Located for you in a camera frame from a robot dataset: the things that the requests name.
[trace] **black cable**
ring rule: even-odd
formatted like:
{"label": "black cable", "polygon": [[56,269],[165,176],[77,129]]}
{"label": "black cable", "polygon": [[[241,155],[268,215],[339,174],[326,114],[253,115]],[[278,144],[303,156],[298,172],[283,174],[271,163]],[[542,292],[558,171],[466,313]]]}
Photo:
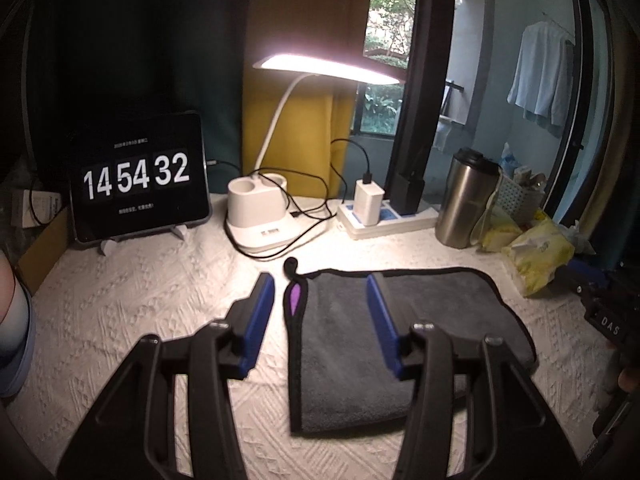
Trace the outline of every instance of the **black cable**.
{"label": "black cable", "polygon": [[347,198],[347,193],[349,192],[349,185],[347,184],[347,181],[344,179],[344,177],[340,173],[338,173],[338,170],[334,168],[334,165],[332,162],[329,162],[329,166],[331,166],[331,169],[333,170],[333,172],[340,177],[340,180],[344,184],[344,192],[342,194],[342,203],[344,204],[344,200]]}
{"label": "black cable", "polygon": [[296,206],[297,208],[297,212],[306,216],[307,218],[311,218],[312,220],[324,220],[325,218],[318,218],[316,216],[311,216],[308,213],[311,211],[315,211],[316,209],[320,209],[322,207],[325,207],[327,209],[327,211],[329,212],[329,214],[331,214],[331,210],[329,209],[328,206],[328,201],[329,201],[329,186],[327,185],[327,183],[325,182],[324,178],[311,174],[311,173],[304,173],[303,171],[297,171],[297,170],[286,170],[284,168],[260,168],[259,170],[253,170],[251,173],[249,173],[249,175],[252,175],[254,173],[258,173],[259,171],[262,170],[270,170],[270,171],[283,171],[283,172],[289,172],[289,173],[294,173],[294,174],[299,174],[302,176],[309,176],[311,178],[316,178],[318,180],[320,180],[320,182],[322,182],[322,184],[324,185],[324,201],[322,202],[321,205],[317,206],[317,207],[313,207],[311,209],[302,209],[298,203],[296,202],[296,199],[293,198],[293,195],[291,195],[286,189],[284,189],[280,184],[278,184],[275,180],[269,178],[266,175],[260,174],[260,176],[262,178],[265,178],[266,180],[268,180],[269,182],[271,182],[272,184],[275,184],[277,187],[280,188],[281,192],[283,192],[286,196],[287,196],[287,200],[289,201],[287,203],[287,208],[289,208],[289,204],[293,203],[294,206]]}
{"label": "black cable", "polygon": [[46,223],[41,222],[38,216],[36,215],[36,209],[33,207],[33,187],[36,185],[36,180],[37,178],[35,176],[31,179],[31,187],[29,188],[29,209],[31,210],[31,216],[33,216],[33,219],[36,221],[36,224],[40,226],[45,226],[45,225],[49,225],[50,222],[46,222]]}
{"label": "black cable", "polygon": [[351,140],[351,139],[334,139],[334,140],[331,141],[332,144],[334,142],[348,142],[349,144],[353,144],[354,146],[359,147],[360,150],[362,151],[362,153],[364,154],[364,158],[367,160],[367,173],[369,173],[369,174],[371,173],[371,164],[369,162],[369,155],[367,155],[367,150],[365,150],[364,147],[361,144],[359,144],[355,140]]}
{"label": "black cable", "polygon": [[[242,175],[242,172],[240,171],[240,169],[235,165],[232,164],[231,162],[226,162],[224,160],[208,160],[207,161],[207,165],[208,166],[215,166],[217,164],[227,164],[229,166],[233,166],[238,170],[238,173],[240,173],[240,175]],[[223,227],[225,230],[225,235],[229,240],[229,243],[231,243],[231,245],[233,246],[233,248],[238,251],[240,254],[242,254],[243,256],[246,256],[247,258],[251,258],[253,260],[270,260],[271,258],[275,258],[276,256],[280,256],[281,254],[285,253],[286,251],[288,251],[297,241],[300,240],[300,238],[302,238],[304,235],[306,235],[309,231],[311,231],[312,229],[318,227],[321,223],[326,222],[328,220],[330,220],[331,218],[335,218],[336,213],[332,213],[331,209],[329,209],[329,186],[327,184],[327,182],[324,180],[324,178],[311,174],[311,173],[305,173],[304,171],[297,171],[297,170],[288,170],[287,168],[276,168],[276,167],[263,167],[263,168],[259,168],[258,170],[253,170],[251,173],[249,173],[249,175],[252,175],[254,173],[258,173],[260,171],[263,170],[269,170],[269,171],[281,171],[284,173],[293,173],[293,174],[298,174],[301,176],[308,176],[310,178],[314,178],[317,180],[320,180],[322,182],[322,184],[324,185],[324,190],[325,190],[325,194],[324,194],[324,200],[322,201],[322,204],[319,206],[316,206],[314,208],[311,209],[302,209],[298,203],[296,202],[296,199],[293,198],[293,196],[286,190],[284,189],[278,182],[276,182],[275,180],[273,180],[272,178],[260,174],[261,178],[264,178],[268,181],[270,181],[272,184],[275,184],[277,187],[280,188],[280,191],[284,193],[284,195],[286,195],[288,203],[287,203],[287,208],[289,208],[289,204],[293,203],[293,205],[298,209],[297,213],[302,214],[308,218],[311,218],[313,220],[316,220],[316,223],[309,226],[307,229],[305,229],[304,231],[302,231],[302,233],[300,233],[296,238],[294,238],[292,241],[290,241],[287,245],[285,245],[283,248],[281,248],[280,250],[276,251],[275,253],[271,253],[271,254],[264,254],[264,255],[256,255],[256,254],[250,254],[247,253],[245,251],[243,251],[240,246],[238,245],[238,243],[236,242],[233,234],[231,233],[231,230],[229,229],[228,226],[228,210],[225,213],[225,220],[223,222]],[[335,173],[340,177],[340,179],[345,183],[346,185],[346,181],[344,179],[344,177],[338,173],[338,171],[336,171],[336,169],[332,166],[332,170],[335,171]],[[342,202],[344,203],[345,200],[345,196],[346,196],[346,187],[345,187],[345,192],[344,195],[342,197]],[[310,213],[311,211],[315,211],[321,208],[325,208],[327,210],[327,212],[329,213],[329,216],[326,216],[324,218],[318,218],[312,215],[309,215],[308,213]]]}
{"label": "black cable", "polygon": [[238,175],[242,176],[242,170],[240,169],[240,166],[238,166],[237,164],[234,164],[232,162],[227,162],[226,160],[217,160],[217,159],[207,161],[207,167],[217,166],[219,164],[224,164],[225,166],[231,166],[232,168],[235,168],[236,170],[238,170]]}

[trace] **wall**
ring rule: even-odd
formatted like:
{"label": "wall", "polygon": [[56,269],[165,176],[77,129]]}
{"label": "wall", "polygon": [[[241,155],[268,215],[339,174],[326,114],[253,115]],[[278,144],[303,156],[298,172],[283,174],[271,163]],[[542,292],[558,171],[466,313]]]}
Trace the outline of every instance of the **wall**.
{"label": "wall", "polygon": [[473,149],[498,160],[511,133],[513,106],[507,95],[518,62],[522,31],[527,25],[526,0],[495,0],[494,43],[486,90]]}
{"label": "wall", "polygon": [[446,114],[457,122],[466,124],[478,76],[484,28],[484,0],[462,1],[453,19],[447,79],[463,86],[465,91],[452,90]]}
{"label": "wall", "polygon": [[[556,20],[559,25],[575,35],[572,0],[527,1],[529,3],[527,8],[527,25],[548,19],[548,17],[542,14],[544,11],[553,20]],[[544,128],[537,126],[537,124],[525,119],[521,108],[514,105],[510,106],[513,109],[513,119],[507,141],[513,150],[513,154],[521,164],[529,166],[533,170],[533,173],[545,173],[546,176],[549,176],[556,160],[556,155],[558,154],[561,139],[553,136]]]}

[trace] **hand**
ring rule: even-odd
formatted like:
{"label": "hand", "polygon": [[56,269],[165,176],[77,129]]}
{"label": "hand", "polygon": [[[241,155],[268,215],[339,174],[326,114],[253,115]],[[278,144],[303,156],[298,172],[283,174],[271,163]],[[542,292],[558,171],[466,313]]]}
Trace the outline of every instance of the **hand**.
{"label": "hand", "polygon": [[640,387],[640,368],[625,368],[618,376],[618,386],[620,389],[630,394]]}

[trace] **charger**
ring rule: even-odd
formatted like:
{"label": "charger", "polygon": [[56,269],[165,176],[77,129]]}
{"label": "charger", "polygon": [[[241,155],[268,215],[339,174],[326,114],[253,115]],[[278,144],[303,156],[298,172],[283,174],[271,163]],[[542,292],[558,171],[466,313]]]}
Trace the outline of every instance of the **charger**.
{"label": "charger", "polygon": [[356,191],[353,197],[353,214],[364,226],[376,225],[380,220],[380,207],[385,190],[378,184],[363,180],[356,181]]}

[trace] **dark curtain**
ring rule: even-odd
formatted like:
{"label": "dark curtain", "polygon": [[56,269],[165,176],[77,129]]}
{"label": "dark curtain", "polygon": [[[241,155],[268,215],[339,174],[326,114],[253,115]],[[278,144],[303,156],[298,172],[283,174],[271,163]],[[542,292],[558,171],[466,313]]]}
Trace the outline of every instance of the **dark curtain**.
{"label": "dark curtain", "polygon": [[[65,179],[79,123],[197,110],[207,158],[239,164],[248,0],[36,0],[27,90],[38,172]],[[226,192],[232,168],[209,171]]]}

